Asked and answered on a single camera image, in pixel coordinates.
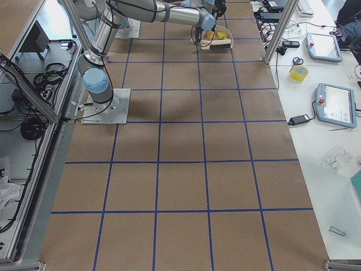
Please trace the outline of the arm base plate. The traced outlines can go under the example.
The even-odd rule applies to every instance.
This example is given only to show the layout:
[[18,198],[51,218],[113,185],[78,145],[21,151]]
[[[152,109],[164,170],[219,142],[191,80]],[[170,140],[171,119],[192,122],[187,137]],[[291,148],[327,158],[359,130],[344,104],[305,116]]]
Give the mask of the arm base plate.
[[107,107],[108,103],[94,103],[89,94],[87,103],[91,103],[91,105],[85,107],[81,122],[89,125],[125,125],[129,113],[130,96],[131,89],[115,88],[113,89],[113,101]]
[[140,25],[141,22],[139,20],[124,18],[120,28],[117,30],[115,39],[138,39],[140,34]]

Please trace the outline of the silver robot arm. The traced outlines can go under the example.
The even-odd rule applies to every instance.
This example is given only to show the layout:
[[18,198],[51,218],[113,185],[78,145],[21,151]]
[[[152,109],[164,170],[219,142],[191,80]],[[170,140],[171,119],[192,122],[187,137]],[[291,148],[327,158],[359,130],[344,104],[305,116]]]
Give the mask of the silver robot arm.
[[95,37],[89,49],[78,59],[78,70],[93,102],[109,104],[113,101],[113,87],[103,60],[116,33],[125,29],[130,19],[191,25],[208,31],[216,24],[212,15],[214,5],[214,1],[182,1],[180,5],[146,0],[105,1],[105,10]]
[[159,21],[190,25],[211,30],[227,10],[225,1],[110,1],[115,16],[122,20],[120,28],[130,19],[152,23]]

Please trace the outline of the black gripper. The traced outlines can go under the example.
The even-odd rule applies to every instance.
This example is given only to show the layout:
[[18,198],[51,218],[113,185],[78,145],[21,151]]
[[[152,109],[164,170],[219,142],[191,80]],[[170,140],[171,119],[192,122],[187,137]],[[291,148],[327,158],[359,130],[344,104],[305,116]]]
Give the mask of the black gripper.
[[193,41],[194,44],[199,44],[201,42],[202,32],[203,32],[203,29],[201,27],[195,28],[195,36],[194,36],[194,41]]
[[223,16],[226,10],[226,0],[215,0],[212,8],[212,15]]

